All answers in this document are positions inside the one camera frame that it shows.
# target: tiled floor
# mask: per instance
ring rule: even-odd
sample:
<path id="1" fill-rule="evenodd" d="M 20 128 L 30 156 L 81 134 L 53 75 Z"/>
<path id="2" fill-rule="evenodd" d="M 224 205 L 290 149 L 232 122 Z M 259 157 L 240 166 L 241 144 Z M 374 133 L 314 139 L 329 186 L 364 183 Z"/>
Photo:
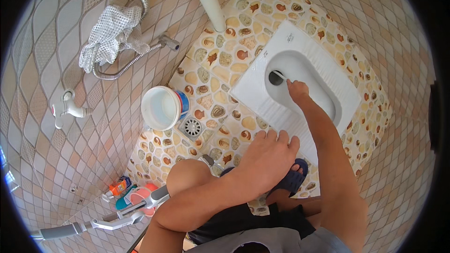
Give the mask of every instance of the tiled floor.
<path id="1" fill-rule="evenodd" d="M 343 28 L 310 0 L 230 0 L 223 9 L 228 29 L 212 24 L 186 54 L 168 86 L 183 90 L 190 99 L 192 117 L 205 130 L 196 141 L 185 138 L 177 126 L 164 132 L 142 132 L 127 174 L 143 185 L 162 186 L 170 168 L 185 158 L 209 154 L 224 168 L 237 166 L 256 132 L 270 126 L 228 91 L 249 67 L 283 20 L 290 20 L 320 43 L 335 59 L 361 94 L 362 101 L 346 131 L 343 147 L 356 175 L 380 145 L 392 108 L 379 78 Z M 320 195 L 318 166 L 310 172 L 295 197 Z M 264 196 L 248 203 L 255 215 L 267 215 Z"/>

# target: metal drain cover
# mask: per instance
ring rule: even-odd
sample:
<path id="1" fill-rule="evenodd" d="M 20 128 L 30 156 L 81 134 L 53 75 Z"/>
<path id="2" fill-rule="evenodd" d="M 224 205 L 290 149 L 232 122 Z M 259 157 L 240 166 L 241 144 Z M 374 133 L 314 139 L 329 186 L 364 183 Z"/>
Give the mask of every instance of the metal drain cover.
<path id="1" fill-rule="evenodd" d="M 178 129 L 193 141 L 195 141 L 203 131 L 202 124 L 195 118 L 186 119 L 178 126 Z"/>

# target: gray shirt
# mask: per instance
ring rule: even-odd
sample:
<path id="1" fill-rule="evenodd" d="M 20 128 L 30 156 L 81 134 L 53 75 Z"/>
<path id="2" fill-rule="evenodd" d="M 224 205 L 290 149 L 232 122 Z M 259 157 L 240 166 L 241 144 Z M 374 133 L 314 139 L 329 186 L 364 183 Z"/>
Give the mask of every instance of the gray shirt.
<path id="1" fill-rule="evenodd" d="M 289 228 L 260 228 L 240 231 L 207 242 L 188 250 L 188 253 L 232 253 L 239 246 L 256 242 L 270 253 L 344 253 L 350 249 L 332 232 L 320 227 L 304 239 L 298 231 Z"/>

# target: black shorts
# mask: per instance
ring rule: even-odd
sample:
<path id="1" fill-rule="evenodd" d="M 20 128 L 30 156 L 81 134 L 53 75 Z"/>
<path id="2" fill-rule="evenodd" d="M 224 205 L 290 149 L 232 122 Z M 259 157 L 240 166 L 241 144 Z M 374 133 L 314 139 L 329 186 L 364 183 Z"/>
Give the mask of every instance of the black shorts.
<path id="1" fill-rule="evenodd" d="M 274 203 L 269 205 L 269 211 L 270 215 L 255 216 L 247 204 L 236 205 L 220 211 L 188 235 L 195 244 L 200 245 L 227 234 L 259 228 L 290 228 L 298 231 L 302 239 L 315 231 L 305 218 L 301 205 L 289 211 L 279 212 L 277 204 Z"/>

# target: white faucet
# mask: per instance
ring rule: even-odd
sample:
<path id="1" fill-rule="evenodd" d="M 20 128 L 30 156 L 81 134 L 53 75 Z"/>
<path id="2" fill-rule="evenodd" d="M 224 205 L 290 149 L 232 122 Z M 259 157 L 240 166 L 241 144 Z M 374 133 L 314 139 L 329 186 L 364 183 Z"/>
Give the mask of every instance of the white faucet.
<path id="1" fill-rule="evenodd" d="M 55 116 L 55 126 L 58 129 L 63 127 L 61 116 L 71 114 L 75 117 L 86 117 L 92 114 L 91 108 L 79 108 L 76 106 L 73 98 L 75 92 L 72 89 L 67 89 L 61 96 L 61 102 L 52 105 L 52 113 Z"/>

